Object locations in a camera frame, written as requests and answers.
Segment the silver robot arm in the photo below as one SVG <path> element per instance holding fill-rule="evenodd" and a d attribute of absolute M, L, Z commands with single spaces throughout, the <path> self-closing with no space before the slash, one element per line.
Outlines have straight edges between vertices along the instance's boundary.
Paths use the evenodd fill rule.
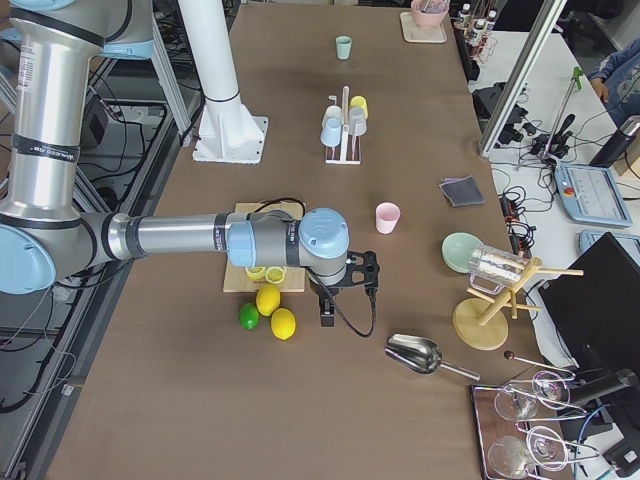
<path fill-rule="evenodd" d="M 148 59 L 148 1 L 15 1 L 21 37 L 11 172 L 1 203 L 1 289 L 14 295 L 111 261 L 156 253 L 223 252 L 238 267 L 301 267 L 330 326 L 337 294 L 378 289 L 373 252 L 354 252 L 344 217 L 330 208 L 295 219 L 282 211 L 180 217 L 82 213 L 73 204 L 90 63 L 99 55 Z"/>

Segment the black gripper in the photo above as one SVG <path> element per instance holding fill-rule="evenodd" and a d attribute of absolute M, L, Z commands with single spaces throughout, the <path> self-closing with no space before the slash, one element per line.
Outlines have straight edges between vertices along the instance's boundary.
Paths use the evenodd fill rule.
<path fill-rule="evenodd" d="M 373 298 L 378 289 L 379 264 L 373 251 L 348 251 L 344 275 L 337 283 L 329 284 L 327 277 L 318 276 L 310 269 L 307 275 L 319 296 L 321 326 L 331 328 L 335 326 L 335 306 L 329 295 L 337 296 L 344 289 L 362 287 Z"/>

